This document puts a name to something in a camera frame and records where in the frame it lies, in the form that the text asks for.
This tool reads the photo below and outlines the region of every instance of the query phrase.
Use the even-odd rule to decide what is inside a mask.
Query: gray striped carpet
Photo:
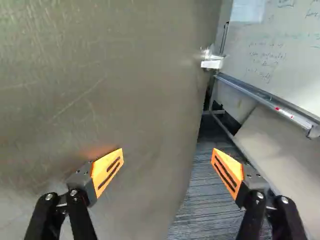
[[[210,163],[213,148],[238,161],[243,158],[223,130],[208,117],[202,119],[189,188],[168,230],[167,240],[234,240],[244,216]],[[267,222],[260,239],[271,239]]]

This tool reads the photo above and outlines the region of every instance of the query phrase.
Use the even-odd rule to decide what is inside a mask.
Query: marker
[[[283,110],[283,109],[281,109],[279,107],[275,107],[274,109],[277,110],[279,113],[285,115],[286,117],[290,118],[290,119],[293,119],[295,117],[291,113],[289,113],[289,112],[287,112],[287,111],[285,111],[285,110]]]

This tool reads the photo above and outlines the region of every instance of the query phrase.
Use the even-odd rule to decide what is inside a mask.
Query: curved gray panel
[[[0,238],[113,145],[124,167],[91,208],[100,239],[163,239],[191,171],[220,1],[0,3]],[[70,226],[62,239],[72,239]]]

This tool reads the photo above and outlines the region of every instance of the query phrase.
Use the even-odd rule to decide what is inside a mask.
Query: screw
[[[282,196],[282,197],[281,197],[281,201],[282,201],[284,204],[288,204],[288,203],[289,203],[288,198],[286,198],[285,196]]]
[[[76,195],[78,193],[77,190],[73,189],[71,192],[70,192],[70,196],[73,197],[74,195]]]
[[[264,195],[261,192],[257,192],[256,196],[260,199],[264,199]]]
[[[45,200],[49,201],[50,199],[52,199],[53,195],[51,193],[49,193],[47,196],[45,196]]]

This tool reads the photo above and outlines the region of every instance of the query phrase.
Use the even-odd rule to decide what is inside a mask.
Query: whiteboard stand
[[[315,139],[320,137],[320,119],[312,113],[309,113],[302,108],[281,99],[280,97],[274,96],[269,92],[263,91],[255,86],[240,81],[227,74],[219,72],[214,77],[216,80],[237,89],[238,91],[255,99],[260,104],[277,112],[289,121],[294,122],[306,131],[307,138]],[[214,88],[212,88],[210,99],[210,112],[212,112],[212,103],[214,101],[213,89]]]

